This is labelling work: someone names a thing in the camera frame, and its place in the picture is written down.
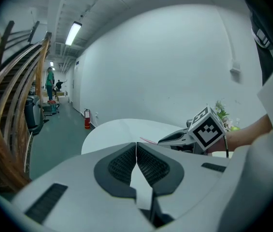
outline person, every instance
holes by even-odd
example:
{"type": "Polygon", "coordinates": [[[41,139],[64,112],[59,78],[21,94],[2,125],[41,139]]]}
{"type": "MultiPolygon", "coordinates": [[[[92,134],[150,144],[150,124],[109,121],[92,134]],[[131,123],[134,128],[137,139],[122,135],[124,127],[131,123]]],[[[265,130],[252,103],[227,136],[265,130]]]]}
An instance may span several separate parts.
{"type": "Polygon", "coordinates": [[[47,90],[47,95],[49,100],[52,101],[55,77],[54,77],[53,69],[51,67],[47,69],[47,72],[48,72],[48,76],[46,79],[46,90],[47,90]]]}
{"type": "Polygon", "coordinates": [[[61,89],[61,85],[65,82],[61,82],[60,80],[58,80],[58,82],[56,83],[56,87],[57,87],[57,91],[60,92],[61,89]]]}
{"type": "MultiPolygon", "coordinates": [[[[251,12],[252,36],[257,45],[264,85],[273,73],[273,10],[271,9],[273,0],[245,0],[245,2],[251,12]]],[[[227,132],[229,151],[234,151],[240,146],[251,145],[258,137],[269,133],[272,129],[268,115],[264,115],[244,129],[227,132]]],[[[225,151],[223,139],[210,147],[207,153],[215,151],[225,151]]]]}

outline green floor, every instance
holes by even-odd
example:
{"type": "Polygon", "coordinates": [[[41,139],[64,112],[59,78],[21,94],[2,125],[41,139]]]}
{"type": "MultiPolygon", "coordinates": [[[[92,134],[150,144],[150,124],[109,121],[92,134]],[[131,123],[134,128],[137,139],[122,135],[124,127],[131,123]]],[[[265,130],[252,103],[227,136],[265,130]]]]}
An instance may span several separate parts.
{"type": "Polygon", "coordinates": [[[59,114],[48,116],[41,132],[34,136],[30,156],[30,178],[40,177],[59,163],[81,154],[90,130],[71,103],[62,104],[59,114]]]}

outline fire extinguisher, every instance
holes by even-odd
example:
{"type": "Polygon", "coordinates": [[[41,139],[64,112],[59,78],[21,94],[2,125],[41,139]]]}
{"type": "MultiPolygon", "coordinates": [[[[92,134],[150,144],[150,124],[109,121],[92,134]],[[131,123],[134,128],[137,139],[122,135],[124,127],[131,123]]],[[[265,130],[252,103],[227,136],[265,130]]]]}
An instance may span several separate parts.
{"type": "Polygon", "coordinates": [[[85,129],[90,129],[90,110],[85,109],[85,129]]]}

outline green shirt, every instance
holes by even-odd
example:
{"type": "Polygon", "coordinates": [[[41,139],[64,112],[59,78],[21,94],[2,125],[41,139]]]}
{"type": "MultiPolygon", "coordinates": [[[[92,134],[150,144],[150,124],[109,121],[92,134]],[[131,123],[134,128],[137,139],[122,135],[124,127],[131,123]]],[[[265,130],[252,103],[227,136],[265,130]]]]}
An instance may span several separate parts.
{"type": "Polygon", "coordinates": [[[47,80],[46,80],[46,86],[51,86],[50,81],[53,80],[53,83],[54,83],[54,79],[55,79],[55,77],[54,77],[53,72],[48,73],[47,80]]]}

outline ceiling light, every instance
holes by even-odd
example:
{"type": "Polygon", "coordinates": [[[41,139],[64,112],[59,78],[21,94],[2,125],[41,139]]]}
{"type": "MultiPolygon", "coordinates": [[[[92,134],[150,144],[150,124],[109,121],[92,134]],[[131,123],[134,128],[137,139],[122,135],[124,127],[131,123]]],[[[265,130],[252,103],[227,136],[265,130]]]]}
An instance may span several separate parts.
{"type": "Polygon", "coordinates": [[[78,33],[79,29],[81,28],[81,26],[82,26],[81,23],[76,22],[76,21],[73,22],[73,25],[72,25],[72,27],[70,29],[70,32],[69,32],[69,35],[68,35],[68,38],[67,38],[65,44],[72,45],[73,40],[74,40],[75,36],[77,35],[77,33],[78,33]]]}

